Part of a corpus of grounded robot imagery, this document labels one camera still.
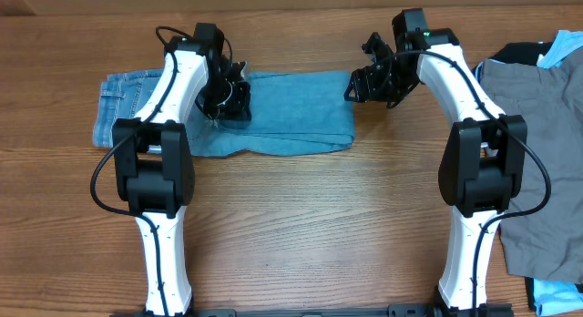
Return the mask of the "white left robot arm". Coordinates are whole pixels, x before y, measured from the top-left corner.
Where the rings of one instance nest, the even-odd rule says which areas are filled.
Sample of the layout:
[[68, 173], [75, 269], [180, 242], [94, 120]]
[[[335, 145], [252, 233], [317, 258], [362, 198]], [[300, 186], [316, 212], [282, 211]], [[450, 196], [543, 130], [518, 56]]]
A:
[[175, 36], [165, 67], [145, 105], [112, 128], [119, 197], [128, 204], [144, 246], [148, 296], [145, 316], [189, 316], [193, 290], [184, 219], [195, 185], [186, 122], [197, 109], [214, 126], [251, 123], [251, 86], [228, 39]]

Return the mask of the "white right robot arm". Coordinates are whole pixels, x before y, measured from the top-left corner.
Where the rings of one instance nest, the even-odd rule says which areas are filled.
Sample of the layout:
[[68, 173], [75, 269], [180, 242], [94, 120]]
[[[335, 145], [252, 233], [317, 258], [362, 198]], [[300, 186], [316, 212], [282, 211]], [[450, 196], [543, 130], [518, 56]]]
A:
[[490, 304], [486, 275], [494, 237], [520, 191], [527, 123], [497, 106], [473, 78], [449, 29], [415, 27], [389, 47], [376, 32], [362, 44], [371, 65], [354, 70], [344, 94], [357, 103], [395, 107], [426, 85], [450, 124], [438, 170], [438, 188], [451, 207], [444, 272], [429, 316], [510, 316], [509, 305]]

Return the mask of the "light blue denim jeans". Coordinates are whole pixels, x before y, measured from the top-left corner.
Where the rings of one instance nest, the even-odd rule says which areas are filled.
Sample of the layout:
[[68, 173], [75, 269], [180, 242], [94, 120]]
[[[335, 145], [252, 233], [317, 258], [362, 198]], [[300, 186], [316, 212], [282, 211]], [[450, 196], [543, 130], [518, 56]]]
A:
[[[133, 118], [152, 94], [161, 69], [114, 73], [102, 83], [94, 146], [112, 145], [118, 118]], [[186, 124], [190, 152], [218, 158], [248, 150], [275, 156], [319, 154], [348, 149], [355, 140], [353, 104], [344, 98], [349, 73], [276, 73], [250, 75], [252, 120], [244, 129], [213, 124], [192, 109]]]

